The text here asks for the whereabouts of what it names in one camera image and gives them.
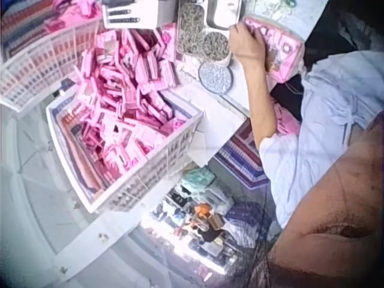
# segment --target person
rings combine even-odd
[[[223,230],[215,230],[210,224],[209,229],[207,231],[203,231],[202,229],[198,228],[197,226],[193,226],[192,230],[197,231],[197,234],[199,234],[204,242],[212,243],[215,241],[216,238],[220,236],[220,234],[223,232]]]
[[[369,280],[384,275],[384,54],[352,52],[314,65],[302,80],[297,136],[277,133],[260,31],[238,23],[229,46],[244,69],[254,139],[283,228],[270,251],[255,247],[239,287],[382,284]]]

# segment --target metal tray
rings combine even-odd
[[[193,1],[180,0],[179,1],[179,17],[178,17],[178,26],[181,27],[181,8],[184,3],[190,3]],[[242,0],[197,0],[195,4],[199,5],[204,10],[203,16],[203,30],[200,31],[200,34],[207,35],[211,32],[219,32],[223,34],[227,39],[229,39],[229,27],[236,24],[239,21],[240,12],[241,12]],[[201,55],[195,55],[191,53],[185,53],[178,51],[181,54],[186,54],[190,56],[195,56],[201,58]],[[230,63],[232,54],[229,53],[226,58],[220,61],[213,61],[217,64],[228,66]]]

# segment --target sleeve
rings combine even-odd
[[[296,174],[298,137],[294,134],[274,134],[270,138],[264,138],[259,154],[264,172],[271,181],[277,220],[284,228],[297,206],[290,199],[290,192]]]

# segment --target white plastic basket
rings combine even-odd
[[[104,31],[102,19],[74,23],[26,46],[0,72],[0,104],[20,113],[60,88],[60,82],[80,65],[81,53]]]
[[[137,163],[116,182],[106,175],[99,175],[94,168],[92,155],[82,146],[81,141],[78,141],[80,133],[78,124],[80,123],[71,112],[72,108],[78,104],[74,97],[76,90],[77,87],[70,88],[65,96],[49,104],[47,118],[64,170],[89,212],[106,210],[127,212],[137,205],[161,179],[172,176],[190,163],[187,152],[203,113],[173,92],[162,91],[165,100],[172,106],[176,115],[180,113],[187,118],[186,123],[172,133],[161,146],[152,150],[147,155],[146,161]],[[71,133],[58,125],[60,121],[70,122],[70,127],[73,127],[70,128]],[[74,152],[85,159],[82,161],[83,171],[96,177],[97,181],[104,186],[102,190],[94,193],[84,184],[79,166],[73,161]]]

